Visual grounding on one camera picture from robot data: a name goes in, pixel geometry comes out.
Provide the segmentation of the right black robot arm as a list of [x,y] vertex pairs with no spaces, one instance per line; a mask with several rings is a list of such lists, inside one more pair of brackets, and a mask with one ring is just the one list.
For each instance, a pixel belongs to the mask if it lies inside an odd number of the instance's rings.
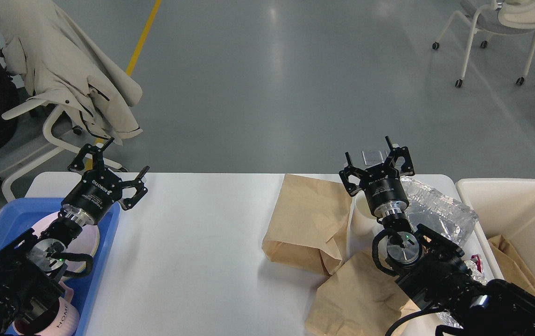
[[437,325],[436,336],[535,336],[532,294],[502,279],[474,280],[461,247],[424,224],[411,225],[405,213],[410,202],[401,185],[402,176],[415,175],[410,151],[389,136],[385,140],[389,152],[382,162],[358,168],[345,153],[339,176],[350,196],[365,195],[382,226],[372,242],[374,265],[419,307],[392,324],[387,336],[411,319],[442,312],[459,327]]

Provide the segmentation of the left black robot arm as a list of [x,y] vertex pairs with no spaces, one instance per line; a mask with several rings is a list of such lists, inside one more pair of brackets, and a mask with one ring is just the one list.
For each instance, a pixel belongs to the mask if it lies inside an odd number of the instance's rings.
[[130,181],[124,181],[106,168],[102,147],[87,143],[68,165],[82,171],[79,183],[62,200],[56,219],[35,234],[29,228],[0,250],[0,336],[15,321],[34,322],[55,304],[67,290],[61,279],[81,278],[94,270],[94,257],[69,252],[69,245],[85,226],[97,225],[114,204],[133,208],[148,192],[144,176],[149,166]]

